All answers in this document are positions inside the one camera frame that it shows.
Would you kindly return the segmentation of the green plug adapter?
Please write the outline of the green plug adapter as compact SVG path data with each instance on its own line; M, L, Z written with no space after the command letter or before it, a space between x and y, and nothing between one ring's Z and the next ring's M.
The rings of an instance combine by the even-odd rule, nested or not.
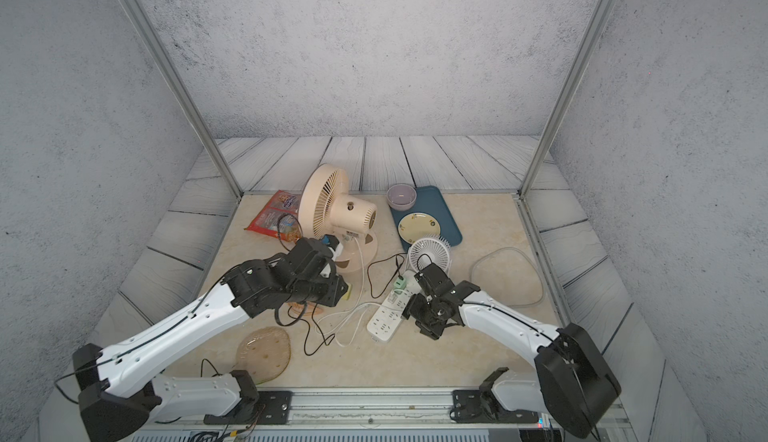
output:
M408 282L403 277L398 277L393 285L393 292L401 294L407 288Z

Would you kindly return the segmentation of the white fan plug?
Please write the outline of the white fan plug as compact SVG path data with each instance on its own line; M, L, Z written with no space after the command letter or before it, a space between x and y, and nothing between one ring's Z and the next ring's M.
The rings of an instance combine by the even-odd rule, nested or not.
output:
M333 234L326 234L320 241L331 251L331 260L337 262L344 251L343 243Z

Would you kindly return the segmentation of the white power strip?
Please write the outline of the white power strip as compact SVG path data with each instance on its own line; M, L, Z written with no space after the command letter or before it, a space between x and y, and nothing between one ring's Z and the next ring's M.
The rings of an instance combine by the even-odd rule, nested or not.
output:
M392 338L403 321L402 314L407 303L421 291L413 271L407 270L402 277L408 282L407 288L401 294L395 294L392 289L366 326L377 342L388 342Z

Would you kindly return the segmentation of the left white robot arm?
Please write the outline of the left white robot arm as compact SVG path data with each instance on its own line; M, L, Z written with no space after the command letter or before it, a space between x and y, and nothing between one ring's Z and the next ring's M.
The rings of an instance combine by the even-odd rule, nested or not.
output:
M301 238L287 253L229 269L200 298L150 328L72 356L79 413L92 441L120 441L150 422L203 416L232 427L254 422L260 395L245 370L178 378L165 369L220 333L287 303L334 307L348 286L337 270L342 243Z

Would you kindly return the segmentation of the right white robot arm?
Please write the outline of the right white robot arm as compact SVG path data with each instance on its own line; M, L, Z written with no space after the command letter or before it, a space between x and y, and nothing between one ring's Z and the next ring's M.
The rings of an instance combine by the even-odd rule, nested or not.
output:
M437 340L450 327L467 327L514 351L535 370L517 374L500 367L478 388L454 391L453 421L509 423L538 413L575 437L598 437L597 425L621 386L585 329L539 322L469 281L453 283L435 264L415 279L420 290L402 316L413 319L421 334Z

